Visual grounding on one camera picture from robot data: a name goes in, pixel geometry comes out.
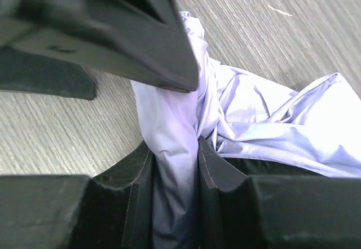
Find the gray laminate floor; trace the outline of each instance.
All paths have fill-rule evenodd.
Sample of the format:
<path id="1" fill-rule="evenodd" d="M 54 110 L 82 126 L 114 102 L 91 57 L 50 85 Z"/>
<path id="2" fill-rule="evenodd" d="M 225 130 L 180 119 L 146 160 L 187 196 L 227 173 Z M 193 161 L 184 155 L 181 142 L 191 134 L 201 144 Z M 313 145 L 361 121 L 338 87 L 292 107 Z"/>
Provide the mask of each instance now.
<path id="1" fill-rule="evenodd" d="M 199 17 L 211 56 L 300 90 L 341 72 L 361 95 L 361 0 L 178 0 Z M 95 175 L 140 143 L 127 80 L 91 70 L 88 102 L 0 93 L 0 174 Z"/>

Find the crumpled cloth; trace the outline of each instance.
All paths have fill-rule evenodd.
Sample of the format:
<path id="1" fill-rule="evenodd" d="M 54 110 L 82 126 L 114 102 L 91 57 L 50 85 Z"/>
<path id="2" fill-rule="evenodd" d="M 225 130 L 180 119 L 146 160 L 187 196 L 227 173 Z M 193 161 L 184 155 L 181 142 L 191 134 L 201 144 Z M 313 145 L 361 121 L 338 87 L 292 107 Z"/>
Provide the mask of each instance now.
<path id="1" fill-rule="evenodd" d="M 181 94 L 132 82 L 142 135 L 157 157 L 155 249 L 199 246 L 199 136 L 224 158 L 361 177 L 361 100 L 339 73 L 296 92 L 210 58 L 199 19 L 189 12 L 180 16 L 199 64 L 198 91 Z"/>

